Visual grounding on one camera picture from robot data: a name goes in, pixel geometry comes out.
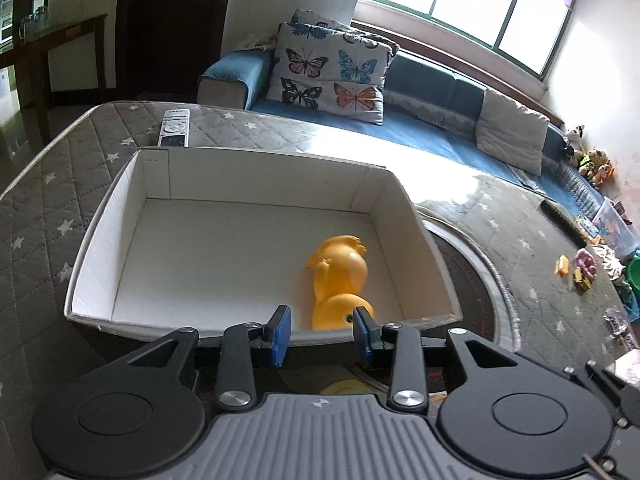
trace gray ribbed panel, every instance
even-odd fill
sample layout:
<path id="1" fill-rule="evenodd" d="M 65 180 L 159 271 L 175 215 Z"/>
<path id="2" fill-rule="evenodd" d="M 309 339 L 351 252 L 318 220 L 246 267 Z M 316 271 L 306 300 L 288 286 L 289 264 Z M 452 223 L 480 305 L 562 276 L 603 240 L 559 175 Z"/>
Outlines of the gray ribbed panel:
<path id="1" fill-rule="evenodd" d="M 373 395 L 271 394 L 252 412 L 220 416 L 194 453 L 149 480 L 487 478 L 457 462 L 423 418 L 389 412 Z"/>

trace white logo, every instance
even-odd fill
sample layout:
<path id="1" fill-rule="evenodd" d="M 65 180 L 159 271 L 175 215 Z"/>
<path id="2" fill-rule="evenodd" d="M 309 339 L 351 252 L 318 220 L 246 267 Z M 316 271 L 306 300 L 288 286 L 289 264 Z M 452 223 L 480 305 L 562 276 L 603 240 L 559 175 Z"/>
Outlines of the white logo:
<path id="1" fill-rule="evenodd" d="M 324 406 L 325 406 L 326 404 L 331 404 L 331 403 L 330 403 L 328 400 L 326 400 L 326 399 L 318 399 L 318 400 L 314 400 L 314 401 L 312 402 L 312 404 L 313 404 L 316 408 L 320 408 L 320 409 L 322 409 L 322 408 L 324 408 Z"/>

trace wooden table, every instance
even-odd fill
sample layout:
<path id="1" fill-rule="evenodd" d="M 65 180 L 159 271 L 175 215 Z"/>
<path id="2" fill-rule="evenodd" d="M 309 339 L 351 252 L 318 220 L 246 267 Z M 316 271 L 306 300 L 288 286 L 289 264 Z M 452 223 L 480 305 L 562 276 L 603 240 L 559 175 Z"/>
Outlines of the wooden table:
<path id="1" fill-rule="evenodd" d="M 26 43 L 14 46 L 0 52 L 0 69 L 7 68 L 19 62 L 25 62 L 29 67 L 31 79 L 31 94 L 33 105 L 38 118 L 38 127 L 42 143 L 46 146 L 50 139 L 49 120 L 47 119 L 47 103 L 51 101 L 51 85 L 48 77 L 49 50 L 73 41 L 85 34 L 95 35 L 95 66 L 98 75 L 98 90 L 100 100 L 106 98 L 106 82 L 104 77 L 104 19 L 106 14 L 87 18 L 81 22 L 62 23 L 41 31 Z"/>

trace couch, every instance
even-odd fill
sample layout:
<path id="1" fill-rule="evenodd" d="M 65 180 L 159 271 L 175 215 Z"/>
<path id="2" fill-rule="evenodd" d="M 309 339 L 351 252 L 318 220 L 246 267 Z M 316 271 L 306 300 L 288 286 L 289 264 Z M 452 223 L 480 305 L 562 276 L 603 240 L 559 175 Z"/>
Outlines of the couch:
<path id="1" fill-rule="evenodd" d="M 214 63 L 198 81 L 198 104 L 240 108 L 325 124 L 444 156 L 527 187 L 593 218 L 603 197 L 564 154 L 561 131 L 549 125 L 542 174 L 512 168 L 476 147 L 475 127 L 485 86 L 431 60 L 400 51 L 385 80 L 384 123 L 363 123 L 264 98 L 273 54 L 238 50 Z"/>

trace window frame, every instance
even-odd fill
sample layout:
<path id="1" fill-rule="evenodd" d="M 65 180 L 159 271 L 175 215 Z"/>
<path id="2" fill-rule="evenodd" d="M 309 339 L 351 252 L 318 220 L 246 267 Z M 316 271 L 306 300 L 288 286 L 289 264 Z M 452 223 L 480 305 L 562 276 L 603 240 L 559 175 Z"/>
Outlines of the window frame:
<path id="1" fill-rule="evenodd" d="M 556 36 L 556 39 L 555 39 L 554 44 L 553 44 L 553 47 L 551 48 L 551 51 L 549 51 L 548 57 L 546 58 L 545 64 L 544 64 L 544 66 L 542 68 L 542 71 L 540 73 L 538 73 L 535 70 L 533 70 L 532 68 L 530 68 L 527 65 L 525 65 L 524 63 L 522 63 L 521 61 L 515 59 L 510 54 L 507 54 L 505 51 L 501 50 L 498 47 L 500 45 L 500 42 L 502 41 L 502 38 L 504 37 L 504 34 L 505 34 L 506 30 L 507 30 L 509 22 L 511 21 L 511 16 L 513 15 L 513 11 L 515 9 L 515 6 L 516 6 L 516 3 L 517 3 L 518 0 L 511 0 L 511 4 L 509 6 L 509 9 L 507 10 L 507 14 L 504 17 L 504 21 L 502 22 L 502 27 L 500 28 L 500 31 L 498 33 L 498 36 L 496 37 L 496 40 L 495 40 L 494 44 L 490 44 L 490 43 L 487 43 L 487 42 L 485 42 L 483 40 L 479 40 L 475 36 L 472 36 L 468 32 L 465 32 L 464 30 L 461 30 L 461 29 L 459 29 L 457 27 L 454 27 L 453 25 L 449 25 L 449 23 L 446 23 L 446 22 L 443 22 L 442 20 L 434 18 L 433 17 L 433 9 L 435 8 L 436 2 L 438 0 L 433 0 L 432 1 L 431 9 L 429 10 L 428 13 L 424 13 L 424 12 L 421 12 L 420 10 L 412 9 L 411 7 L 407 7 L 407 6 L 404 6 L 402 4 L 398 4 L 398 3 L 392 2 L 390 0 L 372 0 L 372 1 L 378 2 L 380 4 L 384 4 L 384 5 L 389 6 L 389 7 L 393 7 L 395 9 L 404 10 L 404 12 L 408 12 L 409 14 L 412 14 L 414 16 L 418 16 L 419 18 L 427 20 L 428 22 L 435 23 L 439 27 L 446 28 L 447 30 L 451 30 L 452 32 L 455 32 L 455 33 L 459 34 L 460 36 L 464 36 L 465 38 L 473 41 L 474 43 L 477 43 L 478 45 L 495 52 L 496 54 L 498 54 L 499 56 L 503 57 L 507 61 L 513 63 L 515 66 L 517 66 L 520 69 L 524 70 L 525 72 L 529 73 L 530 75 L 532 75 L 533 77 L 535 77 L 539 81 L 544 81 L 545 80 L 546 76 L 548 75 L 549 70 L 551 69 L 551 66 L 553 65 L 554 59 L 556 58 L 556 55 L 558 54 L 558 50 L 559 50 L 560 44 L 562 43 L 562 38 L 564 38 L 564 34 L 565 34 L 566 29 L 567 29 L 567 27 L 569 25 L 569 21 L 571 20 L 571 16 L 574 13 L 574 7 L 575 7 L 575 2 L 576 2 L 576 0 L 572 0 L 571 5 L 567 8 L 567 12 L 566 12 L 566 14 L 564 16 L 564 20 L 562 21 L 562 25 L 560 27 L 560 30 L 558 31 L 558 35 Z"/>

